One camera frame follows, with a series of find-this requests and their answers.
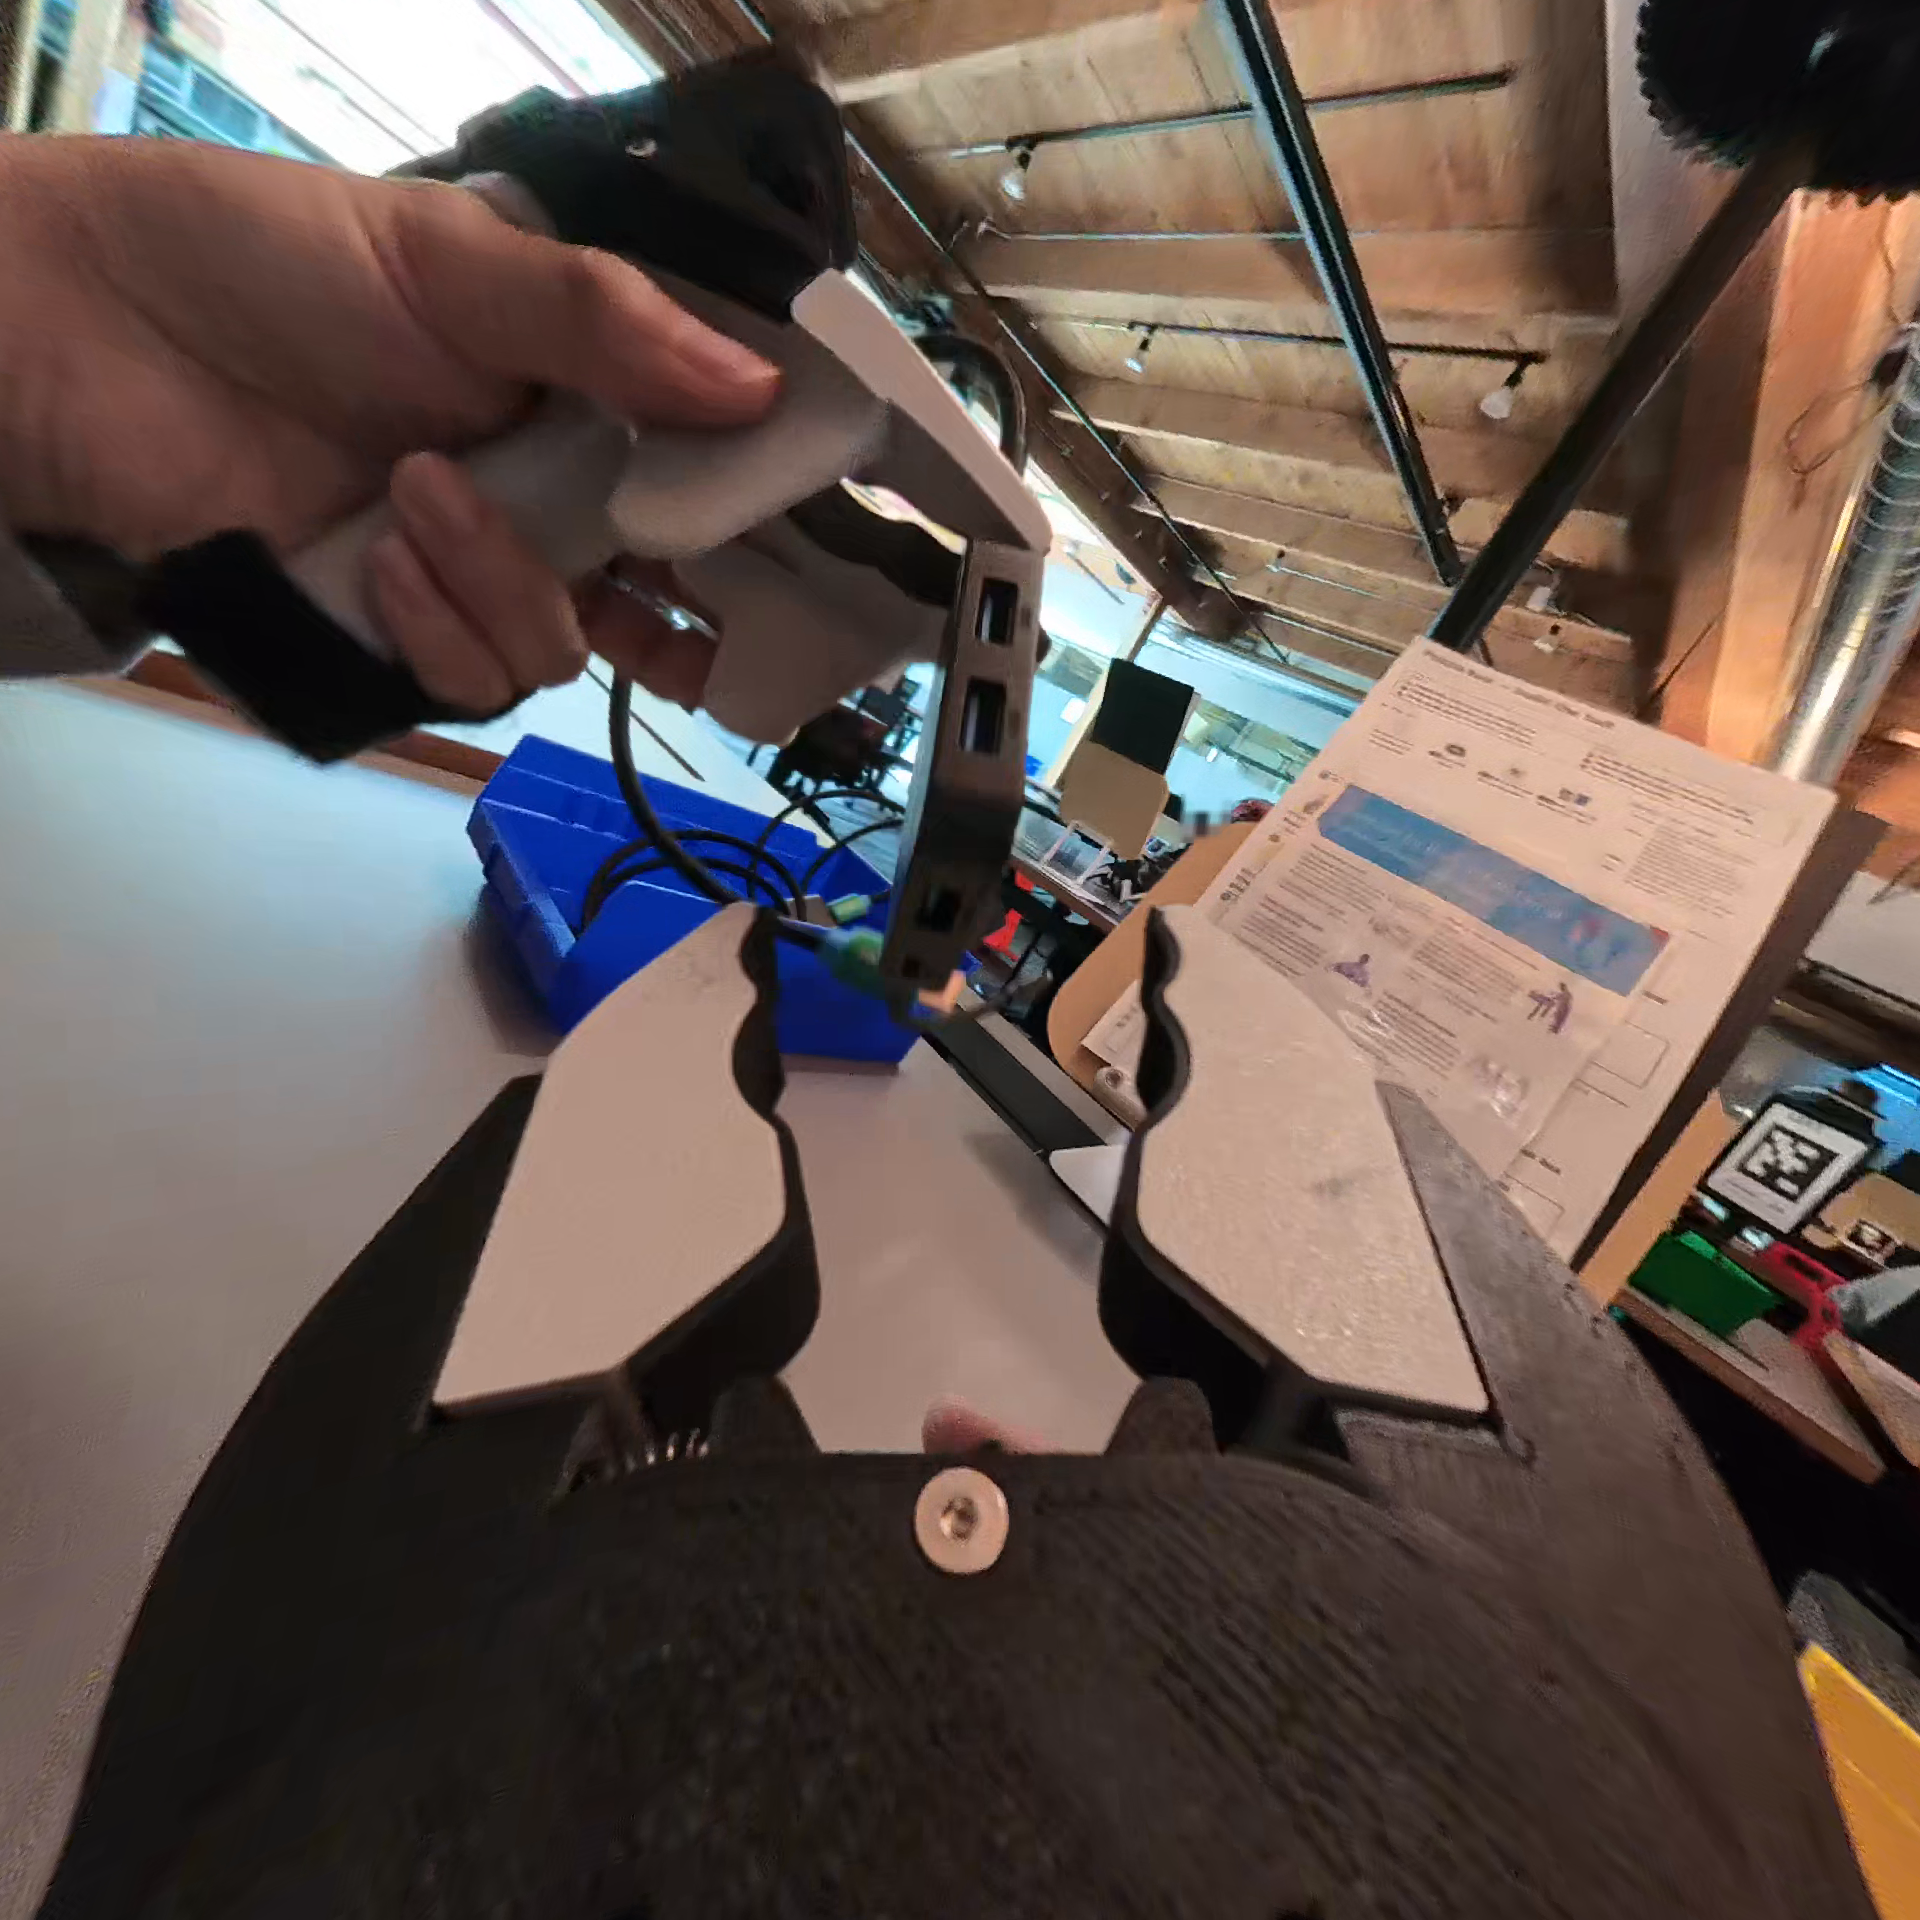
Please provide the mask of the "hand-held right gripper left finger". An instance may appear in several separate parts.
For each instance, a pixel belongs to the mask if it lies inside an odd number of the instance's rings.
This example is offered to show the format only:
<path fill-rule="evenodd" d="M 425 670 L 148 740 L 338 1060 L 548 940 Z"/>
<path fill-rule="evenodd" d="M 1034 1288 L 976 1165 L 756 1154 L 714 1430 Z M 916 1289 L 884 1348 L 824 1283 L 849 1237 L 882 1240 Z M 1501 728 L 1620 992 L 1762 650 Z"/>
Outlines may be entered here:
<path fill-rule="evenodd" d="M 824 1284 L 781 1120 L 778 916 L 730 905 L 546 1064 L 434 1384 L 465 1418 L 615 1395 L 653 1440 L 775 1379 Z"/>

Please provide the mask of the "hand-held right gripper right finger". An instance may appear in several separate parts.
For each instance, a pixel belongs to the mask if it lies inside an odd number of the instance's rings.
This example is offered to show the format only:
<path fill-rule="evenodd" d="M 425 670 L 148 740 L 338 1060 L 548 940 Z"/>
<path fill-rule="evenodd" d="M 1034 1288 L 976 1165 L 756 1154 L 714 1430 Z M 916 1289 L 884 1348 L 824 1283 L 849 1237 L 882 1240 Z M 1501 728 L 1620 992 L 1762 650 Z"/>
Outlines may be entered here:
<path fill-rule="evenodd" d="M 1200 908 L 1148 916 L 1139 987 L 1144 1117 L 1098 1276 L 1113 1352 L 1196 1387 L 1225 1450 L 1298 1448 L 1347 1408 L 1483 1424 L 1377 1069 Z"/>

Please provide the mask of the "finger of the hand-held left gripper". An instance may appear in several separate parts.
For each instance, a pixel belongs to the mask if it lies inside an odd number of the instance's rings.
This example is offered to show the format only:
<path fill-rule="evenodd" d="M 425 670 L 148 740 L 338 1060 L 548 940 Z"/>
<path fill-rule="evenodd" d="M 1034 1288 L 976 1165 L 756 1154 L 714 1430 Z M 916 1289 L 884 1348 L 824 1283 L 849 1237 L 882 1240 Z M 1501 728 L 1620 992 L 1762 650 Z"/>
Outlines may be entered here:
<path fill-rule="evenodd" d="M 879 404 L 842 477 L 899 496 L 946 532 L 1044 558 L 1051 526 L 1021 470 L 972 419 L 922 348 L 845 273 L 791 304 L 796 329 Z"/>
<path fill-rule="evenodd" d="M 703 708 L 723 729 L 786 742 L 842 699 L 938 659 L 963 555 L 916 524 L 858 514 L 828 545 L 794 516 L 699 558 L 716 626 Z"/>

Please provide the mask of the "dark grey usb hub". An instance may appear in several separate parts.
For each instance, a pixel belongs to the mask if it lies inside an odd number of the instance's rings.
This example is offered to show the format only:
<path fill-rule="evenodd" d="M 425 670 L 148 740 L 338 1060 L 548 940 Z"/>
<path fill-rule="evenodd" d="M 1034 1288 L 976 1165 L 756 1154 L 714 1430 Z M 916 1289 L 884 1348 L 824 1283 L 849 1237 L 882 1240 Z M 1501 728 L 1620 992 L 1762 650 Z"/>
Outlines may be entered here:
<path fill-rule="evenodd" d="M 1020 546 L 967 545 L 881 952 L 882 996 L 906 1021 L 946 992 L 975 940 L 999 922 L 1025 810 L 1043 572 L 1044 561 Z"/>

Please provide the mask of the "blue plastic bin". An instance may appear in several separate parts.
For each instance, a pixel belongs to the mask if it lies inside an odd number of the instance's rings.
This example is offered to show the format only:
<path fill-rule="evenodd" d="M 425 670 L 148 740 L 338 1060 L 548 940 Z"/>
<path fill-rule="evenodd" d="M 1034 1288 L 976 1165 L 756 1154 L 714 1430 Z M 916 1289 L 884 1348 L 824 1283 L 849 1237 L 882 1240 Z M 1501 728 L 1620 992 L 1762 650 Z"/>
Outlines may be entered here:
<path fill-rule="evenodd" d="M 882 932 L 892 883 L 861 849 L 828 849 L 797 822 L 770 822 L 705 788 L 644 777 L 663 822 L 739 894 L 786 908 L 794 888 L 840 904 L 869 899 L 852 928 Z M 483 904 L 544 1020 L 568 1036 L 629 977 L 714 914 L 637 836 L 615 766 L 543 736 L 523 739 L 472 808 Z M 946 1025 L 912 1025 L 817 952 L 775 947 L 775 1033 L 784 1057 L 899 1065 Z"/>

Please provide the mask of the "person's left hand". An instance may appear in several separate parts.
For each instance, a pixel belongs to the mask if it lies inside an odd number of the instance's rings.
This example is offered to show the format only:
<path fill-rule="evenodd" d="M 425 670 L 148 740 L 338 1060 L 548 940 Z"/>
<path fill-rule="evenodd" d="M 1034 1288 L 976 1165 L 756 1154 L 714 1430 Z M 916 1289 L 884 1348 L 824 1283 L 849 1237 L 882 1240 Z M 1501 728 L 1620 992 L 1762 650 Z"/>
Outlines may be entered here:
<path fill-rule="evenodd" d="M 369 610 L 472 718 L 589 656 L 695 708 L 714 641 L 544 564 L 450 460 L 546 392 L 735 427 L 778 372 L 629 260 L 453 182 L 112 136 L 5 137 L 5 677 L 128 662 L 131 572 L 227 532 L 299 553 L 378 498 Z"/>

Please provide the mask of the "large window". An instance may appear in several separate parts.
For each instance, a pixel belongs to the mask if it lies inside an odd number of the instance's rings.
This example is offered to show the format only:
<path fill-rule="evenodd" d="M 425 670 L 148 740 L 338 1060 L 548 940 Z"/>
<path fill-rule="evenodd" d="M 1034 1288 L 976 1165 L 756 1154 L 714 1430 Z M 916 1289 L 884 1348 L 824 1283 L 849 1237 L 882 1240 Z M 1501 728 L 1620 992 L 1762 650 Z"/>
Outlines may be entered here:
<path fill-rule="evenodd" d="M 527 90 L 653 80 L 585 2 L 5 5 L 7 131 L 176 137 L 378 176 Z"/>

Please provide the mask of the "instruction sheet with blue banner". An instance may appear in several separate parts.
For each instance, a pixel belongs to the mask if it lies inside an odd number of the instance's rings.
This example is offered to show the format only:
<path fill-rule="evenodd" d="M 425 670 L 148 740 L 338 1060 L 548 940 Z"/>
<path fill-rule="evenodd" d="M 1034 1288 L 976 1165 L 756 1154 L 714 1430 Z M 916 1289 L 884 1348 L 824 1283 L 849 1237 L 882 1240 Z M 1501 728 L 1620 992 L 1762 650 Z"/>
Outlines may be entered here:
<path fill-rule="evenodd" d="M 1596 885 L 1354 779 L 1274 811 L 1200 908 L 1497 1180 L 1672 942 Z"/>

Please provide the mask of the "black monitor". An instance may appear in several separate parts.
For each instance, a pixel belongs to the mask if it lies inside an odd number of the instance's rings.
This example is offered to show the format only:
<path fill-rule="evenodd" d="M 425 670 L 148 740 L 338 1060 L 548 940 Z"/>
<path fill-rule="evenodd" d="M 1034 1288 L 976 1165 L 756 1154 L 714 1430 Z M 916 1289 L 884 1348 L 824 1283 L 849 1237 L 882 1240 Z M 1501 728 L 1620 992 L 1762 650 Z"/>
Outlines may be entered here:
<path fill-rule="evenodd" d="M 1087 742 L 1163 776 L 1196 705 L 1196 689 L 1136 661 L 1113 659 L 1090 708 Z"/>

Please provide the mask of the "green plastic bin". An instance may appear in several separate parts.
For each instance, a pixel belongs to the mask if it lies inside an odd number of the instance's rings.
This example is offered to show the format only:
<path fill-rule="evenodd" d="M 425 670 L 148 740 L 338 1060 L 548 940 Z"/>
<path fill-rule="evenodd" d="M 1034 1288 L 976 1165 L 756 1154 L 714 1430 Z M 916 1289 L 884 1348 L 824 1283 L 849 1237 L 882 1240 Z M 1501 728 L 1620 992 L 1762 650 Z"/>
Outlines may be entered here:
<path fill-rule="evenodd" d="M 1698 1233 L 1667 1233 L 1655 1240 L 1629 1288 L 1719 1339 L 1733 1339 L 1743 1328 L 1787 1308 L 1780 1292 Z"/>

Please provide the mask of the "black and white marker tag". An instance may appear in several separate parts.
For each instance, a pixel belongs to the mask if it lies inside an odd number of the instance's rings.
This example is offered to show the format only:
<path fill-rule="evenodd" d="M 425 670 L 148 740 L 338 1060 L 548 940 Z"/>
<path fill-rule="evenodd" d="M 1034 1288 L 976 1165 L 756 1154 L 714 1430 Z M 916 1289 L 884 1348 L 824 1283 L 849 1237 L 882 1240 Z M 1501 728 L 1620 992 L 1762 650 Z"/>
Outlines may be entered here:
<path fill-rule="evenodd" d="M 1882 1150 L 1879 1117 L 1836 1090 L 1794 1088 L 1756 1110 L 1698 1189 L 1752 1227 L 1792 1237 Z"/>

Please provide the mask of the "red plastic object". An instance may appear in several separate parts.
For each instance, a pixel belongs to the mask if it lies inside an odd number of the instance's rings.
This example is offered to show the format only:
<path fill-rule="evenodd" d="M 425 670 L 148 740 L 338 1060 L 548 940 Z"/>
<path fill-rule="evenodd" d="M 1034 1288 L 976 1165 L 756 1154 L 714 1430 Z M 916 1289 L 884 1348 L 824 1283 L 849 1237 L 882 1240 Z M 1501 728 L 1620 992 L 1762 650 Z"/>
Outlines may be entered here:
<path fill-rule="evenodd" d="M 1829 1339 L 1843 1332 L 1834 1298 L 1841 1278 L 1783 1240 L 1759 1256 L 1754 1270 L 1780 1300 L 1764 1310 L 1764 1322 L 1786 1332 L 1794 1348 L 1823 1358 Z"/>

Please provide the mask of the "wooden work table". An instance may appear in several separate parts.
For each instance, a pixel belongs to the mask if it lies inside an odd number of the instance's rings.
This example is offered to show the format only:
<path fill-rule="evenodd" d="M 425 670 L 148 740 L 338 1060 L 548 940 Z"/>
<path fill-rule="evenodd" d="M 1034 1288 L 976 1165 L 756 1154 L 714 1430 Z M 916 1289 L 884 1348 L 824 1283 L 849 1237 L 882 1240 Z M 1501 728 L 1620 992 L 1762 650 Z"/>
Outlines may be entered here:
<path fill-rule="evenodd" d="M 1888 1451 L 1861 1427 L 1834 1381 L 1768 1318 L 1721 1338 L 1634 1288 L 1619 1292 L 1615 1310 L 1852 1481 L 1872 1486 L 1888 1475 Z"/>

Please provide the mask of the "black round ribbed disc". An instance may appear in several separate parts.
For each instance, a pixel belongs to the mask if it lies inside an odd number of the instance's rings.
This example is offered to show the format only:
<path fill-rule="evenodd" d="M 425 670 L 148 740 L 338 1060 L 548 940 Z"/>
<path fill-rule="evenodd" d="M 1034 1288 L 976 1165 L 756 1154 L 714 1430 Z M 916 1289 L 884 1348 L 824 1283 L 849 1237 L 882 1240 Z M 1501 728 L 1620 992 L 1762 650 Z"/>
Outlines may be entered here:
<path fill-rule="evenodd" d="M 1684 153 L 1792 161 L 1794 185 L 1827 196 L 1917 189 L 1916 2 L 1643 2 L 1636 69 Z"/>

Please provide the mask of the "silver metal duct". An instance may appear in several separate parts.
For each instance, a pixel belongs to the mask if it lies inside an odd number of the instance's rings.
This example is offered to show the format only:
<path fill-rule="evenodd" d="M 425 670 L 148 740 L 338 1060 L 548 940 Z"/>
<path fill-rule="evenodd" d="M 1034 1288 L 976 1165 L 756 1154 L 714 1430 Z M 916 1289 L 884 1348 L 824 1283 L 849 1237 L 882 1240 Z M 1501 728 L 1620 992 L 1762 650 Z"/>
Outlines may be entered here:
<path fill-rule="evenodd" d="M 1773 773 L 1831 786 L 1908 659 L 1917 620 L 1917 338 L 1899 338 L 1879 445 L 1845 498 L 1794 645 Z"/>

